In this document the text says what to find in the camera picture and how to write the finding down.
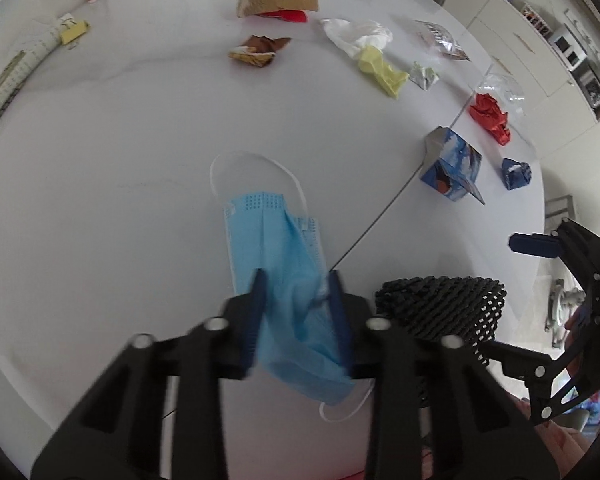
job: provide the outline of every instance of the crushed blue carton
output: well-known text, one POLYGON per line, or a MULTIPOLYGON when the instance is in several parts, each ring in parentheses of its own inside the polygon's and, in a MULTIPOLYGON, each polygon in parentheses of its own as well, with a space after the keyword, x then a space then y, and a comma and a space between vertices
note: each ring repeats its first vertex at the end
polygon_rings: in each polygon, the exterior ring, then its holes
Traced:
POLYGON ((528 186, 531 182, 531 168, 526 162, 505 158, 502 161, 502 178, 509 190, 528 186))
POLYGON ((471 193, 484 200, 475 185, 482 155, 451 128, 437 127, 425 139, 427 155, 420 179, 453 202, 471 193))

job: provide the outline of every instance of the woven black net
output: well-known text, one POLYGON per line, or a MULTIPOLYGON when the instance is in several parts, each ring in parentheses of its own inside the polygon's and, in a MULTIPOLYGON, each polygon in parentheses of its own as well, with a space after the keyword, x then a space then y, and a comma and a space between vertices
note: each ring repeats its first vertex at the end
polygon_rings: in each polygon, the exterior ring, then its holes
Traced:
MULTIPOLYGON (((506 295, 497 280, 429 276, 384 283, 376 292, 376 309, 377 316, 396 320, 419 339, 438 342, 442 336, 459 335, 486 366, 489 361, 477 345, 494 339, 506 295)), ((420 405, 428 406, 424 380, 418 388, 420 405)))

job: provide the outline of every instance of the crumpled white tissue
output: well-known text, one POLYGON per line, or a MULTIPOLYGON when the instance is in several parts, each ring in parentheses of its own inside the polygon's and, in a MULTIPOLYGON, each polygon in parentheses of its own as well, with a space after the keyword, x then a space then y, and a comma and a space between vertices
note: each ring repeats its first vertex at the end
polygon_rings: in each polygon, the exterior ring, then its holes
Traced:
POLYGON ((374 46, 382 51, 393 38, 391 31, 380 23, 351 23, 337 18, 320 20, 324 33, 351 59, 357 59, 366 46, 374 46))

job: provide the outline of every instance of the red object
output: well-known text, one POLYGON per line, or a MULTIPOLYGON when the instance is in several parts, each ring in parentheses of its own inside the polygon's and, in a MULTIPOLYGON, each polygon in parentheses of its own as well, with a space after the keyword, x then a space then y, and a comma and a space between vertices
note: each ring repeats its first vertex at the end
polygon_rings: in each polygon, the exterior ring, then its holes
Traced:
POLYGON ((273 12, 263 12, 258 16, 266 18, 277 18, 284 22, 306 23, 307 17, 304 10, 274 10, 273 12))
POLYGON ((507 128, 508 114, 500 110, 498 102, 490 94, 478 94, 475 105, 469 108, 469 114, 499 145, 504 146, 511 140, 511 132, 507 128))

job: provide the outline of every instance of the yellow sticky note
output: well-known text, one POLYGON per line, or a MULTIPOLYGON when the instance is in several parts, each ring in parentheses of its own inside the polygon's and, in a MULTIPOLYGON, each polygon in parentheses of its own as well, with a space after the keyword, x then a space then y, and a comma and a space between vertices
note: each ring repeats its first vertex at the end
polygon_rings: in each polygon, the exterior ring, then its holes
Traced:
POLYGON ((81 22, 75 23, 75 25, 72 25, 67 30, 63 30, 60 33, 60 41, 62 41, 63 45, 71 43, 76 38, 80 38, 87 30, 89 30, 89 23, 82 20, 81 22))
POLYGON ((409 74, 389 65, 382 56, 382 52, 374 46, 366 46, 360 53, 358 68, 365 74, 371 74, 376 78, 387 95, 398 98, 400 87, 407 81, 409 74))

